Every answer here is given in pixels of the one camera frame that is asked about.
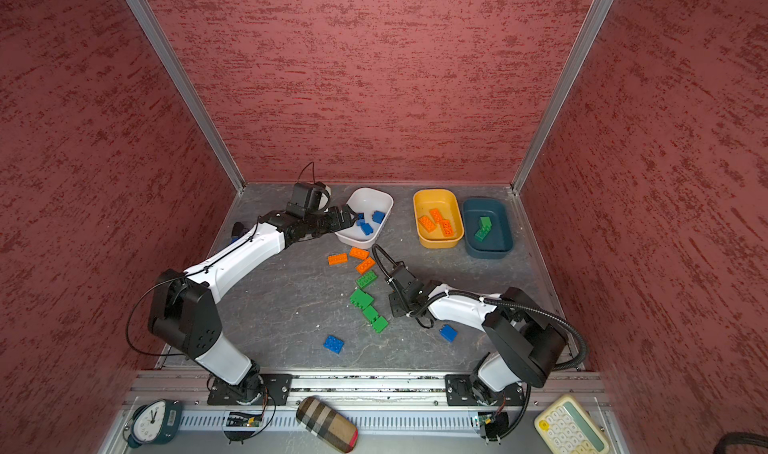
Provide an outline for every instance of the clock face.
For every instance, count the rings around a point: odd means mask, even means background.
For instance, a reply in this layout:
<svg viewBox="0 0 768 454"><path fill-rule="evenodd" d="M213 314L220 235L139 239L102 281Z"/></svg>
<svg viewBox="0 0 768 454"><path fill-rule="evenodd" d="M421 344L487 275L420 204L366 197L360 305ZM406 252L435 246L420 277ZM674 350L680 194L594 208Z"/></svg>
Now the clock face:
<svg viewBox="0 0 768 454"><path fill-rule="evenodd" d="M165 417L165 401L155 401L141 412L134 422L134 438L142 444L158 438Z"/></svg>

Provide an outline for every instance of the plaid pouch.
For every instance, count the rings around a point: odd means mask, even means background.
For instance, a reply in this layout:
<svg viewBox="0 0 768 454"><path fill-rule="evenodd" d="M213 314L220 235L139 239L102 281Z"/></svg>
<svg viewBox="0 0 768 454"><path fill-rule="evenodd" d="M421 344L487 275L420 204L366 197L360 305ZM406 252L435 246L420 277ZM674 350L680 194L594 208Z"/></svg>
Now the plaid pouch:
<svg viewBox="0 0 768 454"><path fill-rule="evenodd" d="M299 404L296 419L306 430L328 442L339 452L351 452L355 448L355 425L316 397L307 397Z"/></svg>

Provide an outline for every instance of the yellow bin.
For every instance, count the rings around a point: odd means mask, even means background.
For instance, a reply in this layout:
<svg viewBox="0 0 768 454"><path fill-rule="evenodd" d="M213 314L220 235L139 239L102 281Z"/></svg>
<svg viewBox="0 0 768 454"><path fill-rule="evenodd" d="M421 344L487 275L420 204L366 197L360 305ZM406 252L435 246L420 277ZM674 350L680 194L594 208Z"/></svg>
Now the yellow bin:
<svg viewBox="0 0 768 454"><path fill-rule="evenodd" d="M427 232L418 219L429 215L431 209L438 209L444 219L451 221L453 236L447 238L442 235L442 229L438 226L432 232ZM413 212L416 213L416 229L418 241L427 249L454 248L464 237L464 224L462 213L458 210L456 196L447 189L423 189L413 195Z"/></svg>

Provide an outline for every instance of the red textured wall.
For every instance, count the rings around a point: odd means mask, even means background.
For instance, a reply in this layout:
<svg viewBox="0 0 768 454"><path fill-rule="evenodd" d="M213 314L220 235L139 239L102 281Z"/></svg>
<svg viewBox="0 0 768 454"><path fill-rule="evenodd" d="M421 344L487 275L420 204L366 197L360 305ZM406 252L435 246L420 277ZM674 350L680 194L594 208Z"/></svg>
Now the red textured wall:
<svg viewBox="0 0 768 454"><path fill-rule="evenodd" d="M123 0L0 10L0 452L92 452L154 363L129 307L234 190Z"/></svg>
<svg viewBox="0 0 768 454"><path fill-rule="evenodd" d="M246 180L510 182L592 0L149 0Z"/></svg>
<svg viewBox="0 0 768 454"><path fill-rule="evenodd" d="M523 201L633 453L768 435L768 0L616 0Z"/></svg>

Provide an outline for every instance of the metal corner post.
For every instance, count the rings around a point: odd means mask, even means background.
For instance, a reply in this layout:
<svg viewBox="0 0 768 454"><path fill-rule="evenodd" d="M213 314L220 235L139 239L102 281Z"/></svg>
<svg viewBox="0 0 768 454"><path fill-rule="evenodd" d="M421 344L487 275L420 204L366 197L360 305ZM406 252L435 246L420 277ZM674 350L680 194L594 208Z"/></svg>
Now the metal corner post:
<svg viewBox="0 0 768 454"><path fill-rule="evenodd" d="M549 136L552 125L555 119L557 119L560 109L563 107L565 99L576 81L581 65L584 64L584 60L587 58L587 54L589 54L589 50L598 36L600 27L603 25L603 21L613 2L614 0L592 0L592 5L589 8L589 12L587 12L587 16L584 18L584 23L581 25L579 34L571 49L571 54L568 55L568 59L565 61L558 84L554 86L552 97L549 99L549 104L547 104L547 108L544 110L542 121L539 123L538 128L536 128L523 161L520 163L520 168L514 175L512 192L515 195L520 194L523 184L528 179L528 175L531 173L536 162L536 157L538 157L544 142L547 140L547 136Z"/></svg>
<svg viewBox="0 0 768 454"><path fill-rule="evenodd" d="M214 121L208 115L205 110L203 101L200 96L197 95L192 81L187 76L184 67L182 67L173 47L168 42L168 38L163 33L163 29L160 27L158 19L154 16L152 8L149 6L147 0L125 0L128 3L128 7L133 12L136 19L139 21L141 28L144 30L144 34L149 39L150 44L158 54L160 61L168 71L168 75L174 84L176 89L179 90L179 94L187 103L187 107L200 126L200 130L205 135L211 148L216 153L221 166L226 171L226 175L232 181L237 192L241 192L245 186L245 179L237 168L234 159L229 150L226 148L224 140L219 135L219 131L216 129Z"/></svg>

